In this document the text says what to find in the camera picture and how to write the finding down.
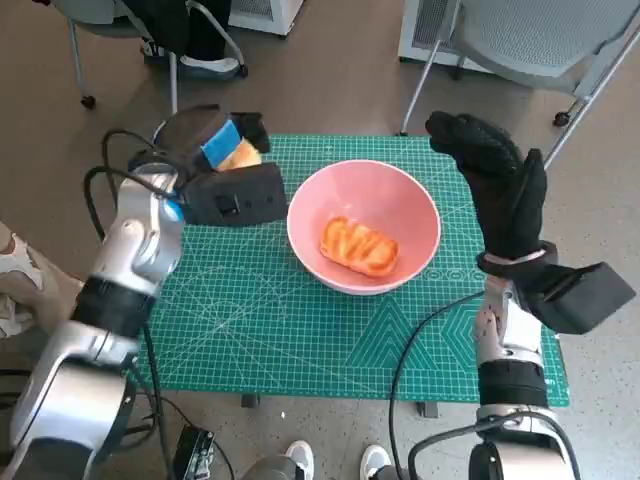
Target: pink bowl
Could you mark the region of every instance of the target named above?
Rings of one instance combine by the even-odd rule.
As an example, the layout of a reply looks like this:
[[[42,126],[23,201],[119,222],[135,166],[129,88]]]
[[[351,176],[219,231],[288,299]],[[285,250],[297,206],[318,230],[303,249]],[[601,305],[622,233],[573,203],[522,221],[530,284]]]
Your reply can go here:
[[[370,278],[320,253],[327,222],[343,215],[398,242],[390,275]],[[347,160],[311,175],[291,200],[287,232],[293,251],[318,280],[351,295],[377,295],[409,281],[431,261],[440,243],[440,216],[413,177],[386,163]]]

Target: pants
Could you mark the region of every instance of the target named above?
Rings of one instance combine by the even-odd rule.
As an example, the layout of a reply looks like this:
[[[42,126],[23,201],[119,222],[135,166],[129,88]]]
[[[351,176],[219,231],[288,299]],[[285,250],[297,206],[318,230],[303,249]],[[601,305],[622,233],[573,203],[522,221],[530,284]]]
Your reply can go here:
[[[403,470],[402,477],[402,480],[409,480],[409,472]],[[371,478],[372,480],[398,480],[398,475],[394,466],[388,466],[378,470]],[[245,473],[242,480],[304,480],[304,472],[289,457],[279,455],[256,462]]]

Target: chair leg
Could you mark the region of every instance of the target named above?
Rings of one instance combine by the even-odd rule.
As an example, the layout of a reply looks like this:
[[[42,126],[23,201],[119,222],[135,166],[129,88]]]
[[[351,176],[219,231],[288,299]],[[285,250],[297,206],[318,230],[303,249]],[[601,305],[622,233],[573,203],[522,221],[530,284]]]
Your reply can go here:
[[[178,59],[176,54],[169,52],[169,88],[171,90],[171,114],[178,111]]]
[[[547,155],[547,158],[544,161],[545,169],[549,168],[551,163],[556,159],[560,149],[564,146],[565,143],[567,143],[567,140],[575,130],[578,123],[580,123],[580,120],[582,120],[582,118],[586,115],[586,113],[589,111],[589,108],[591,108],[591,105],[593,104],[595,99],[598,98],[600,93],[602,93],[602,90],[604,90],[604,88],[607,86],[607,83],[609,83],[609,80],[611,80],[611,78],[613,77],[613,74],[616,72],[616,70],[618,70],[618,67],[622,64],[622,62],[624,61],[628,53],[633,49],[633,46],[638,41],[638,38],[640,38],[640,27],[636,28],[633,35],[629,38],[629,40],[627,40],[626,45],[623,47],[622,50],[620,50],[620,53],[618,53],[618,56],[609,67],[609,70],[607,71],[607,73],[600,79],[600,81],[595,86],[593,93],[580,106],[575,116],[571,119],[571,122],[569,122],[569,125],[567,126],[566,130],[562,133],[562,135],[560,135],[560,138],[558,138],[558,141],[555,143],[555,145],[549,152],[549,155]]]
[[[429,70],[431,70],[431,65],[433,65],[433,61],[436,58],[436,54],[438,53],[438,49],[440,48],[440,43],[441,43],[441,40],[436,40],[436,43],[433,45],[433,49],[431,50],[431,54],[429,55],[427,63],[424,65],[424,69],[422,70],[422,75],[420,76],[420,81],[418,82],[418,86],[416,87],[416,90],[413,92],[411,103],[409,103],[409,108],[407,109],[407,113],[405,114],[404,120],[402,121],[402,127],[400,128],[400,135],[404,136],[407,134],[407,125],[409,124],[409,119],[411,118],[413,109],[416,106],[416,102],[418,101],[420,92],[422,91],[424,81],[427,79]]]
[[[80,63],[80,49],[78,47],[78,37],[76,36],[76,25],[73,23],[73,20],[70,18],[67,19],[67,23],[69,25],[69,37],[71,39],[71,55],[73,57],[73,67],[76,72],[76,83],[78,84],[78,88],[80,89],[80,93],[82,94],[82,100],[80,103],[84,105],[85,108],[89,110],[93,110],[96,106],[96,99],[93,98],[87,91],[87,87],[84,83],[84,75],[82,74],[82,65]]]

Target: bowl rim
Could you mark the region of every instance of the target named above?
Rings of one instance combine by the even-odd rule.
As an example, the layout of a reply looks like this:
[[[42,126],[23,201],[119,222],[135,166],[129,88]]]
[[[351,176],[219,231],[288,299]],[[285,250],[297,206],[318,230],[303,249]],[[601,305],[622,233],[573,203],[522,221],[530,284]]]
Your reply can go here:
[[[379,165],[379,166],[382,166],[382,167],[385,167],[385,168],[389,168],[391,170],[395,170],[396,172],[398,172],[398,173],[404,175],[405,177],[407,177],[420,190],[422,190],[422,192],[427,196],[427,198],[429,199],[429,201],[433,205],[433,209],[434,209],[434,211],[436,213],[436,220],[437,220],[436,223],[437,223],[437,227],[438,227],[438,231],[437,231],[437,234],[436,234],[436,241],[434,242],[433,249],[431,250],[431,252],[427,256],[427,259],[409,277],[407,277],[407,278],[405,278],[403,280],[397,280],[397,281],[392,282],[392,283],[385,283],[383,285],[353,286],[353,285],[349,285],[349,284],[336,282],[335,280],[332,280],[332,279],[327,278],[327,277],[325,277],[324,275],[322,275],[322,274],[320,274],[318,272],[315,272],[314,270],[312,270],[309,267],[309,265],[307,265],[307,263],[300,256],[298,250],[295,247],[295,243],[291,239],[291,210],[292,210],[292,207],[294,206],[294,204],[296,202],[296,199],[298,198],[298,192],[300,190],[302,190],[302,188],[305,186],[305,184],[307,182],[310,182],[316,175],[319,175],[321,172],[324,172],[325,170],[328,170],[330,168],[335,167],[336,165],[340,165],[340,164],[343,164],[343,163],[373,163],[373,164],[376,164],[376,165]],[[429,195],[429,192],[427,191],[427,189],[424,188],[424,186],[420,182],[418,182],[415,178],[413,178],[413,176],[411,176],[410,174],[408,174],[407,172],[405,172],[401,168],[398,168],[398,167],[396,167],[394,165],[391,165],[389,163],[380,162],[378,160],[364,160],[364,159],[363,160],[361,160],[361,159],[341,160],[341,161],[334,162],[334,163],[331,163],[329,165],[326,165],[326,166],[322,167],[320,170],[317,170],[312,175],[310,175],[296,189],[296,192],[293,194],[293,198],[291,199],[291,202],[289,203],[289,211],[287,212],[287,238],[289,239],[289,245],[291,245],[291,249],[293,250],[293,253],[295,253],[295,255],[298,258],[298,260],[300,261],[300,263],[302,263],[302,265],[304,265],[304,268],[306,268],[309,273],[311,273],[312,275],[318,277],[325,284],[332,285],[332,286],[334,286],[336,288],[342,289],[342,291],[344,291],[344,290],[355,290],[355,291],[359,291],[359,292],[376,292],[378,290],[384,289],[385,292],[389,292],[389,291],[399,287],[400,285],[403,285],[403,284],[407,283],[409,280],[413,279],[416,275],[421,273],[425,269],[425,267],[431,262],[431,260],[433,260],[433,257],[435,257],[436,252],[438,251],[438,247],[440,246],[440,234],[441,234],[441,232],[442,232],[442,226],[441,226],[440,212],[438,211],[438,206],[436,205],[436,202],[433,200],[431,195]]]

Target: gray floor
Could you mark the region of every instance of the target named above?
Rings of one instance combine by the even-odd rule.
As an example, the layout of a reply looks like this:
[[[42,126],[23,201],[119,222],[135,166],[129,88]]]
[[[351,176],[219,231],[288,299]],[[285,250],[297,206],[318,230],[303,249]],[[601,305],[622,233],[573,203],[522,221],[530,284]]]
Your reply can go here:
[[[308,0],[288,40],[234,31],[250,69],[231,83],[183,82],[183,106],[217,101],[230,110],[259,110],[272,132],[389,134],[397,130],[417,81],[418,65],[395,54],[402,2]],[[79,276],[98,242],[82,202],[80,181],[98,161],[105,129],[120,125],[150,133],[168,107],[164,75],[141,62],[137,42],[80,35],[86,77],[99,107],[78,104],[67,31],[53,10],[21,0],[0,3],[0,218]],[[550,171],[545,237],[573,264],[609,261],[640,287],[640,162],[637,159],[637,78],[632,55]],[[429,112],[466,111],[511,130],[523,148],[548,148],[557,135],[553,114],[571,99],[506,81],[466,75],[452,82],[436,68],[410,125],[423,133]],[[124,163],[128,147],[115,155]],[[106,189],[99,192],[107,210]],[[586,479],[638,479],[640,471],[640,323],[635,302],[594,333],[563,338],[572,405],[561,411]],[[247,412],[234,396],[173,395],[194,420],[219,432],[237,473],[258,457],[307,439],[317,478],[353,479],[371,442],[388,445],[384,402],[269,398]],[[444,405],[440,420],[418,420],[400,408],[401,450],[442,428],[468,423],[471,405]],[[180,422],[171,414],[171,436]],[[474,439],[425,454],[426,478],[466,475]],[[100,478],[162,478],[154,443],[138,455],[111,460]],[[226,478],[221,466],[216,478]]]

